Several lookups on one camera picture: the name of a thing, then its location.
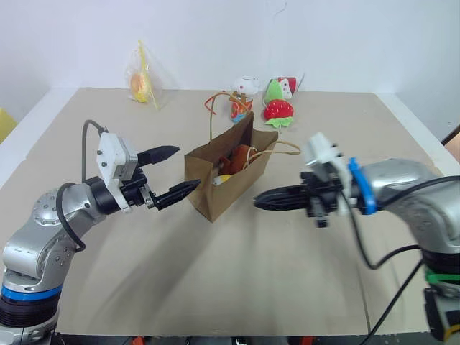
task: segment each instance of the brown paper bag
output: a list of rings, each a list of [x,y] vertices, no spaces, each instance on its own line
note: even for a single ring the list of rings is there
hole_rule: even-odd
[[[249,145],[255,147],[258,152],[272,150],[275,146],[278,132],[257,131],[252,127],[253,121],[254,113],[251,111],[228,131],[185,156],[185,179],[201,179],[200,185],[188,199],[211,222],[214,222],[265,171],[270,153],[261,155],[226,182],[213,185],[213,178],[219,171],[220,156],[228,157],[235,146]]]

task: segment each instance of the yellow object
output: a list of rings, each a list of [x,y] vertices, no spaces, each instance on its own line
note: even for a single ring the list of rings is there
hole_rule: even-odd
[[[129,85],[131,86],[131,93],[134,99],[141,103],[148,103],[153,101],[155,108],[158,110],[157,100],[153,93],[153,85],[149,76],[149,64],[145,57],[144,47],[142,41],[139,41],[139,56],[140,56],[140,72],[133,73]]]
[[[17,126],[16,120],[14,120],[5,109],[0,108],[0,143],[8,137],[8,134]]]
[[[220,175],[213,178],[213,185],[221,185],[233,175]]]

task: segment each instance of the green band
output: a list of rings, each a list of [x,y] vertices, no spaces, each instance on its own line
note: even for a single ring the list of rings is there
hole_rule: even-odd
[[[441,274],[441,273],[437,274],[433,272],[432,270],[426,270],[425,279],[427,282],[435,284],[441,281],[451,282],[451,281],[460,280],[460,275],[448,275],[448,274]]]

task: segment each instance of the blue ring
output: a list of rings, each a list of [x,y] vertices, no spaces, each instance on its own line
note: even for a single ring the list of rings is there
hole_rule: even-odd
[[[17,291],[13,291],[7,289],[4,285],[1,287],[1,294],[6,298],[11,300],[44,300],[46,298],[50,298],[54,295],[60,293],[63,289],[63,286],[55,287],[54,289],[43,291],[41,293],[18,293]]]
[[[359,189],[364,199],[364,214],[373,214],[377,212],[377,202],[375,201],[374,193],[372,192],[372,188],[367,182],[366,177],[363,175],[361,168],[357,163],[356,157],[350,158],[348,168],[358,183]]]

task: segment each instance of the green leaf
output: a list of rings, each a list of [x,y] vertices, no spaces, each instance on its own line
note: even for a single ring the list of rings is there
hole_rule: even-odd
[[[271,124],[274,128],[288,127],[290,124],[294,122],[293,117],[277,117],[274,119],[270,119],[265,124]]]

